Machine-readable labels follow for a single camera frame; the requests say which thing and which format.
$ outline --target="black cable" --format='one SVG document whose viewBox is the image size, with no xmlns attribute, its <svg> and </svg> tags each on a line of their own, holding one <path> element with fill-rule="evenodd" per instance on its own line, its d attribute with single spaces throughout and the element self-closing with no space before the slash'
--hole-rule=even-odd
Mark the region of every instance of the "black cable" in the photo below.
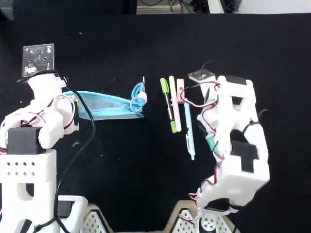
<svg viewBox="0 0 311 233">
<path fill-rule="evenodd" d="M 161 3 L 163 0 L 159 0 L 158 2 L 154 3 L 154 4 L 147 4 L 145 3 L 143 0 L 140 0 L 140 2 L 146 6 L 155 6 L 155 5 L 158 5 L 159 3 Z"/>
<path fill-rule="evenodd" d="M 179 5 L 180 5 L 180 13 L 184 13 L 184 10 L 183 10 L 183 5 L 182 5 L 182 2 L 183 0 L 179 0 Z"/>
<path fill-rule="evenodd" d="M 189 4 L 189 3 L 185 2 L 185 1 L 181 1 L 181 2 L 184 4 L 184 6 L 185 6 L 186 9 L 188 10 L 188 12 L 191 13 L 191 10 L 190 10 L 189 7 L 188 7 L 188 6 L 190 6 L 191 4 Z"/>
<path fill-rule="evenodd" d="M 49 70 L 38 71 L 36 73 L 33 73 L 31 75 L 28 75 L 26 77 L 23 77 L 23 78 L 17 80 L 17 83 L 25 83 L 29 79 L 31 79 L 31 78 L 33 78 L 35 76 L 41 75 L 41 74 L 57 74 L 62 80 L 64 80 L 67 83 L 67 80 L 64 77 L 60 76 L 56 69 L 49 69 Z"/>
<path fill-rule="evenodd" d="M 267 111 L 269 111 L 269 109 L 262 109 L 259 113 L 258 113 L 258 121 L 257 122 L 254 122 L 252 119 L 250 119 L 250 121 L 249 121 L 249 123 L 248 123 L 248 125 L 246 125 L 245 126 L 245 128 L 243 129 L 243 131 L 242 131 L 242 134 L 244 135 L 245 134 L 245 132 L 246 132 L 246 130 L 247 130 L 247 128 L 249 127 L 249 126 L 252 126 L 252 125 L 256 125 L 256 124 L 260 124 L 260 117 L 261 117 L 261 115 L 264 113 L 264 112 L 267 112 Z"/>
<path fill-rule="evenodd" d="M 170 9 L 171 9 L 171 12 L 174 12 L 174 11 L 173 11 L 173 6 L 174 6 L 175 3 L 177 2 L 177 0 L 175 0 L 175 1 L 173 2 L 172 5 L 170 4 L 170 1 L 171 1 L 171 0 L 168 0 L 168 3 L 169 3 L 169 6 L 170 6 Z"/>
<path fill-rule="evenodd" d="M 57 75 L 58 72 L 57 71 L 50 71 L 50 72 L 42 72 L 40 71 L 40 74 L 46 74 L 46 73 L 55 73 Z M 31 75 L 31 77 L 27 76 L 28 79 L 36 76 L 36 75 L 39 75 L 38 72 L 36 74 L 33 74 Z M 61 227 L 61 229 L 65 232 L 65 233 L 70 233 L 65 225 L 62 223 L 62 221 L 60 220 L 59 216 L 58 216 L 58 212 L 57 212 L 57 207 L 58 207 L 58 196 L 59 196 L 59 188 L 60 188 L 60 185 L 62 183 L 62 181 L 64 180 L 64 177 L 65 175 L 68 173 L 68 171 L 72 168 L 72 165 L 74 164 L 74 162 L 76 161 L 76 159 L 82 154 L 82 152 L 85 150 L 85 148 L 90 144 L 90 142 L 94 139 L 95 135 L 96 135 L 96 125 L 95 125 L 95 120 L 93 118 L 93 115 L 91 113 L 91 111 L 89 110 L 88 106 L 86 105 L 86 103 L 84 102 L 83 98 L 81 97 L 81 95 L 76 91 L 76 90 L 71 90 L 69 89 L 68 87 L 66 87 L 66 89 L 68 91 L 71 91 L 73 92 L 75 95 L 77 95 L 77 97 L 79 98 L 81 104 L 83 105 L 83 107 L 85 108 L 90 120 L 91 120 L 91 124 L 92 124 L 92 133 L 91 133 L 91 136 L 90 138 L 83 144 L 83 146 L 81 146 L 81 148 L 78 150 L 78 152 L 72 157 L 72 159 L 70 160 L 70 162 L 68 163 L 67 167 L 65 168 L 65 171 L 63 172 L 59 182 L 58 182 L 58 185 L 57 185 L 57 188 L 56 188 L 56 192 L 55 192 L 55 197 L 54 197 L 54 209 L 53 209 L 53 216 L 54 218 L 52 218 L 50 221 L 44 223 L 44 224 L 40 224 L 40 225 L 37 225 L 35 226 L 35 229 L 33 231 L 33 233 L 36 233 L 38 231 L 40 231 L 42 228 L 44 227 L 47 227 L 49 225 L 51 225 L 54 221 L 56 221 L 58 223 L 58 225 Z"/>
</svg>

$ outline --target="wire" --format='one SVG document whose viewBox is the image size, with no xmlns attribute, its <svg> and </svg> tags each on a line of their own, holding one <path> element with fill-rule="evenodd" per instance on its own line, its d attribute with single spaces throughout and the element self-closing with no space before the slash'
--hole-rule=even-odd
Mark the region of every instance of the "wire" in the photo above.
<svg viewBox="0 0 311 233">
<path fill-rule="evenodd" d="M 170 6 L 170 9 L 171 9 L 171 12 L 174 12 L 174 11 L 173 11 L 173 6 L 174 6 L 175 3 L 177 2 L 177 0 L 175 0 L 175 1 L 173 2 L 172 5 L 170 4 L 170 1 L 171 1 L 171 0 L 168 0 L 168 3 L 169 3 L 169 6 Z"/>
<path fill-rule="evenodd" d="M 66 124 L 66 125 L 64 126 L 64 130 L 65 130 L 65 129 L 69 128 L 69 126 L 70 126 L 70 125 L 72 124 L 72 122 L 73 122 L 74 114 L 75 114 L 75 111 L 76 111 L 76 105 L 74 104 L 74 102 L 72 101 L 72 99 L 69 98 L 69 97 L 66 96 L 66 95 L 58 95 L 58 96 L 56 96 L 56 97 L 54 97 L 54 98 L 57 98 L 57 97 L 65 97 L 65 98 L 68 99 L 68 100 L 71 102 L 71 104 L 72 104 L 72 115 L 71 115 L 71 118 L 70 118 L 70 121 L 68 122 L 68 124 Z"/>
<path fill-rule="evenodd" d="M 181 100 L 182 100 L 183 102 L 186 102 L 186 103 L 190 104 L 190 105 L 193 106 L 193 107 L 196 107 L 196 108 L 204 108 L 204 107 L 208 107 L 208 106 L 211 106 L 211 105 L 217 103 L 217 102 L 218 102 L 218 99 L 216 99 L 216 100 L 214 100 L 214 101 L 212 101 L 212 102 L 210 102 L 210 103 L 204 103 L 204 104 L 199 105 L 199 104 L 195 104 L 195 103 L 191 102 L 190 100 L 186 100 L 186 99 L 183 97 L 182 94 L 183 94 L 187 89 L 195 88 L 195 87 L 198 87 L 198 86 L 200 86 L 201 84 L 205 84 L 205 83 L 213 83 L 213 84 L 215 84 L 215 85 L 214 85 L 214 89 L 215 89 L 215 90 L 216 90 L 216 87 L 218 87 L 218 88 L 220 87 L 220 83 L 218 83 L 218 82 L 216 82 L 216 81 L 207 81 L 207 82 L 198 83 L 198 84 L 193 85 L 193 86 L 187 86 L 187 87 L 184 88 L 184 89 L 181 91 L 181 93 L 180 93 L 180 98 L 181 98 Z"/>
<path fill-rule="evenodd" d="M 204 118 L 204 113 L 208 110 L 211 110 L 213 108 L 215 108 L 218 104 L 218 96 L 217 96 L 217 101 L 215 102 L 214 105 L 212 105 L 210 108 L 206 108 L 205 110 L 203 110 L 203 112 L 201 113 L 202 114 L 202 119 L 203 121 L 208 125 L 208 127 L 212 130 L 212 132 L 215 134 L 216 133 L 216 129 L 214 129 L 208 122 L 207 120 Z"/>
<path fill-rule="evenodd" d="M 45 119 L 44 119 L 42 116 L 40 116 L 38 113 L 33 113 L 33 112 L 24 112 L 24 113 L 33 114 L 33 115 L 35 115 L 36 118 L 40 118 L 45 124 L 47 123 L 47 122 L 45 121 Z"/>
<path fill-rule="evenodd" d="M 200 186 L 200 193 L 202 193 L 202 186 L 204 185 L 205 182 L 208 182 L 210 185 L 215 185 L 217 183 L 217 170 L 220 166 L 221 162 L 217 163 L 214 169 L 214 182 L 211 182 L 209 179 L 204 179 L 201 183 Z"/>
<path fill-rule="evenodd" d="M 57 74 L 62 80 L 65 81 L 65 83 L 67 83 L 67 80 L 64 77 L 61 77 L 56 69 L 49 69 L 49 70 L 38 71 L 38 72 L 36 72 L 34 74 L 28 75 L 26 77 L 23 77 L 23 78 L 17 80 L 17 83 L 25 83 L 29 79 L 31 79 L 31 78 L 33 78 L 35 76 L 41 75 L 41 74 Z"/>
<path fill-rule="evenodd" d="M 179 0 L 179 5 L 180 5 L 180 12 L 183 14 L 184 10 L 183 10 L 183 5 L 182 5 L 182 0 Z"/>
<path fill-rule="evenodd" d="M 158 5 L 159 3 L 161 3 L 163 0 L 159 0 L 158 2 L 154 3 L 154 4 L 147 4 L 145 3 L 143 0 L 140 0 L 140 2 L 146 6 L 155 6 L 155 5 Z"/>
<path fill-rule="evenodd" d="M 78 150 L 78 152 L 72 157 L 72 159 L 70 160 L 70 162 L 68 163 L 67 167 L 65 168 L 65 171 L 63 172 L 61 178 L 59 179 L 59 182 L 57 184 L 57 188 L 56 188 L 56 192 L 55 192 L 55 197 L 54 197 L 54 209 L 53 209 L 53 215 L 54 218 L 51 219 L 50 221 L 44 223 L 44 224 L 40 224 L 35 226 L 35 229 L 33 231 L 33 233 L 36 233 L 38 231 L 40 231 L 42 228 L 49 226 L 50 224 L 52 224 L 53 222 L 57 222 L 58 225 L 61 227 L 61 229 L 65 232 L 65 233 L 70 233 L 65 225 L 62 223 L 62 221 L 60 220 L 59 216 L 58 216 L 58 212 L 57 212 L 57 208 L 58 208 L 58 196 L 59 196 L 59 189 L 60 186 L 66 176 L 66 174 L 68 173 L 68 171 L 72 168 L 74 162 L 76 161 L 77 158 L 80 157 L 80 155 L 82 154 L 82 152 L 86 149 L 86 147 L 88 147 L 88 145 L 90 144 L 90 142 L 94 139 L 95 135 L 96 135 L 96 125 L 95 125 L 95 121 L 93 118 L 93 115 L 91 113 L 91 111 L 89 110 L 88 106 L 86 105 L 86 103 L 84 102 L 83 98 L 81 97 L 81 95 L 76 91 L 76 90 L 70 90 L 68 87 L 66 87 L 66 89 L 68 91 L 73 92 L 75 95 L 77 95 L 77 97 L 79 98 L 81 104 L 84 106 L 90 120 L 91 120 L 91 124 L 92 124 L 92 133 L 91 136 L 88 138 L 88 140 L 83 144 L 83 146 L 81 146 L 81 148 Z"/>
<path fill-rule="evenodd" d="M 184 221 L 190 223 L 191 225 L 194 225 L 194 222 L 192 222 L 192 220 L 183 217 L 181 214 L 179 214 L 178 217 L 179 217 L 180 219 L 182 219 L 182 220 L 184 220 Z"/>
<path fill-rule="evenodd" d="M 187 2 L 185 2 L 185 1 L 183 1 L 183 0 L 181 0 L 181 2 L 184 4 L 184 6 L 185 6 L 186 9 L 188 10 L 188 12 L 189 12 L 189 13 L 192 13 L 191 10 L 190 10 L 189 7 L 188 7 L 188 6 L 191 6 L 191 4 L 189 4 L 189 3 L 187 3 Z"/>
</svg>

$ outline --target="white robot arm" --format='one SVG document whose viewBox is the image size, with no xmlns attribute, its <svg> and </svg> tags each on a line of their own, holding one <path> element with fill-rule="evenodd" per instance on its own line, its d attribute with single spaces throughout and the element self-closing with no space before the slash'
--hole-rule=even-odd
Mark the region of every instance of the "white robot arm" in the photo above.
<svg viewBox="0 0 311 233">
<path fill-rule="evenodd" d="M 29 47 L 32 60 L 46 61 L 53 45 Z M 32 225 L 28 233 L 61 233 L 63 224 L 71 233 L 78 233 L 84 217 L 87 200 L 79 196 L 56 195 L 55 143 L 66 134 L 79 130 L 77 101 L 74 96 L 62 94 L 67 82 L 54 70 L 25 67 L 25 78 L 34 92 L 34 99 L 25 108 L 7 115 L 0 126 L 0 183 L 2 183 L 2 220 L 0 232 L 19 233 L 25 219 Z M 34 196 L 26 191 L 26 184 L 34 184 Z M 57 201 L 72 204 L 65 219 L 55 217 Z"/>
<path fill-rule="evenodd" d="M 205 103 L 217 102 L 207 104 L 197 117 L 217 164 L 214 175 L 202 182 L 192 199 L 199 213 L 235 213 L 270 179 L 253 83 L 234 76 L 190 78 L 200 83 Z M 231 141 L 232 130 L 240 131 L 247 142 Z"/>
</svg>

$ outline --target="black cloth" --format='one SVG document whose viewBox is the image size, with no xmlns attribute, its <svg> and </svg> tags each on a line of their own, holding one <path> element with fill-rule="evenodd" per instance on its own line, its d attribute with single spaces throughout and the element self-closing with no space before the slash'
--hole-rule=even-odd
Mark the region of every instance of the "black cloth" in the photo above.
<svg viewBox="0 0 311 233">
<path fill-rule="evenodd" d="M 97 122 L 97 137 L 64 180 L 61 194 L 97 204 L 114 231 L 164 228 L 174 205 L 213 174 L 214 159 L 191 108 L 195 161 L 183 131 L 171 133 L 159 79 L 208 68 L 251 79 L 269 149 L 270 182 L 231 219 L 244 233 L 299 231 L 310 209 L 311 15 L 163 15 L 89 17 L 0 26 L 0 117 L 32 99 L 16 84 L 22 46 L 55 43 L 55 68 L 73 89 L 130 98 L 145 76 L 144 119 Z M 202 101 L 200 91 L 187 96 Z M 58 176 L 90 123 L 60 140 Z"/>
</svg>

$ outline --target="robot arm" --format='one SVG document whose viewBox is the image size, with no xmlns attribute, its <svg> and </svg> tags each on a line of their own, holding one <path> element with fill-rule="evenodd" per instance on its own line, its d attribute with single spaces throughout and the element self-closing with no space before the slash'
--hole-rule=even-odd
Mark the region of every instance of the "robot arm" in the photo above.
<svg viewBox="0 0 311 233">
<path fill-rule="evenodd" d="M 250 202 L 269 179 L 268 149 L 258 123 L 255 92 L 250 80 L 219 76 L 200 80 L 205 102 L 218 100 L 216 107 L 205 107 L 197 120 L 216 159 L 214 175 L 205 179 L 196 193 L 200 213 L 227 215 Z M 240 131 L 247 142 L 231 141 L 232 130 Z"/>
<path fill-rule="evenodd" d="M 40 127 L 38 142 L 43 149 L 52 148 L 65 134 L 79 130 L 74 98 L 62 95 L 64 80 L 52 73 L 28 80 L 34 92 L 30 105 L 7 115 L 0 128 L 0 147 L 7 149 L 11 128 Z"/>
</svg>

